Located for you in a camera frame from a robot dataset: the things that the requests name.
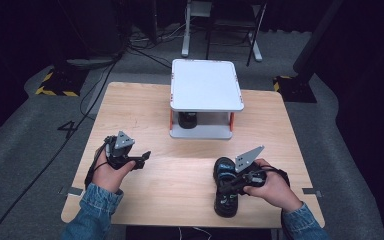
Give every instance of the chair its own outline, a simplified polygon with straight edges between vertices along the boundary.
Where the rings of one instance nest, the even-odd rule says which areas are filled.
[[[249,66],[251,54],[263,19],[265,5],[266,0],[259,0],[259,11],[255,15],[252,3],[249,0],[213,0],[206,33],[207,52],[205,58],[208,60],[213,31],[246,31],[242,43],[247,38],[250,38],[251,48],[246,64],[246,66]]]

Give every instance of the dark background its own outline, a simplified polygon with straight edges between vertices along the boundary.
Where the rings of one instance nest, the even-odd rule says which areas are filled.
[[[176,2],[157,1],[159,26],[184,21],[185,5]],[[270,0],[262,30],[314,32],[332,2]],[[27,79],[53,64],[44,22],[52,24],[61,56],[90,57],[62,11],[72,13],[69,2],[30,3],[0,1],[0,126],[27,99]],[[306,64],[338,97],[338,128],[384,223],[384,1],[344,1],[319,37]]]

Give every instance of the white platform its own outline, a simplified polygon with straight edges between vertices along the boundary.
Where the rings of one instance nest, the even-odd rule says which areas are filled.
[[[227,61],[174,60],[170,106],[172,137],[230,139],[231,113],[244,109],[235,66]],[[197,126],[181,128],[178,112],[197,112]]]

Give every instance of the hazard tape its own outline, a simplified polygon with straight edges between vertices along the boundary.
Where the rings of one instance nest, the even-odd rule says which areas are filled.
[[[273,78],[273,88],[276,92],[281,93],[279,80],[281,79],[293,79],[290,76],[277,76]]]
[[[54,76],[54,69],[51,69],[48,74],[46,74],[45,78],[43,79],[42,83],[40,84],[39,88],[36,90],[36,94],[45,94],[50,96],[69,96],[69,97],[78,97],[80,96],[80,86],[63,86],[59,82],[60,81],[57,77],[52,78]]]

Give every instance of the wooden table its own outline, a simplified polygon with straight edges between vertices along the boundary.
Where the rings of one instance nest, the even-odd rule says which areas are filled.
[[[169,135],[170,86],[110,83],[86,145],[73,187],[84,189],[84,178],[95,150],[106,136],[122,130],[135,144],[130,156],[152,151],[141,170],[130,172],[121,184],[125,196],[112,217],[114,224],[196,227],[281,228],[280,209],[262,199],[239,196],[233,218],[213,209],[216,185],[214,162],[232,160],[259,145],[259,157],[289,174],[291,188],[305,201],[321,226],[317,198],[304,194],[312,188],[282,97],[276,92],[242,90],[245,108],[235,116],[230,140],[174,139]],[[79,211],[80,197],[69,195],[62,220]]]

